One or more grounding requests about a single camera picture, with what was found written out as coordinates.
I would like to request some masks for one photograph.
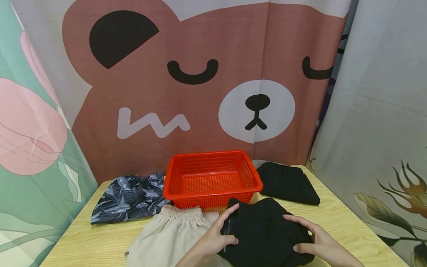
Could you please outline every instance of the folded clothes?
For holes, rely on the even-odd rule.
[[[170,203],[163,197],[163,174],[114,179],[92,212],[91,224],[118,223],[152,216]]]
[[[319,205],[320,198],[300,168],[266,162],[257,168],[261,194],[303,204]]]
[[[249,205],[232,198],[228,207],[237,203],[238,210],[230,215],[224,227],[239,243],[228,245],[218,253],[234,267],[296,267],[314,259],[311,254],[293,251],[294,245],[313,241],[307,228],[282,217],[290,213],[274,199]]]
[[[165,205],[126,251],[126,266],[175,266],[218,217],[219,212],[202,213],[201,208],[180,210]],[[215,255],[203,266],[230,267],[230,264]]]

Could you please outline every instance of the beige shorts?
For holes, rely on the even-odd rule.
[[[218,217],[218,212],[202,213],[201,208],[180,210],[163,206],[126,251],[126,266],[175,267]],[[204,266],[230,267],[230,264],[214,255]]]

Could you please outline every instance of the bear eye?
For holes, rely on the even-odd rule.
[[[146,16],[119,10],[108,13],[94,24],[89,45],[97,61],[110,69],[158,32]]]
[[[209,60],[206,64],[205,71],[196,75],[187,74],[181,71],[179,63],[176,61],[169,61],[167,63],[167,70],[169,71],[169,74],[172,76],[172,78],[178,82],[189,85],[197,85],[208,82],[216,75],[216,72],[218,71],[218,61],[215,59]]]
[[[306,56],[302,60],[302,72],[304,72],[304,75],[313,80],[324,80],[329,79],[332,74],[332,67],[330,67],[327,70],[314,70],[310,67],[310,57]]]

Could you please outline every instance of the white zigzag mark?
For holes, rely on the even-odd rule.
[[[148,113],[131,124],[131,110],[128,108],[121,108],[119,110],[119,120],[117,123],[117,137],[120,139],[126,139],[148,125],[151,125],[154,133],[156,133],[159,138],[165,138],[176,127],[180,127],[183,131],[190,130],[190,124],[183,114],[176,115],[165,126],[161,123],[158,115],[153,112]]]

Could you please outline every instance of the elastic waistband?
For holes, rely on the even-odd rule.
[[[201,219],[203,213],[201,208],[179,209],[172,205],[164,205],[161,208],[160,215],[167,216],[172,219]]]

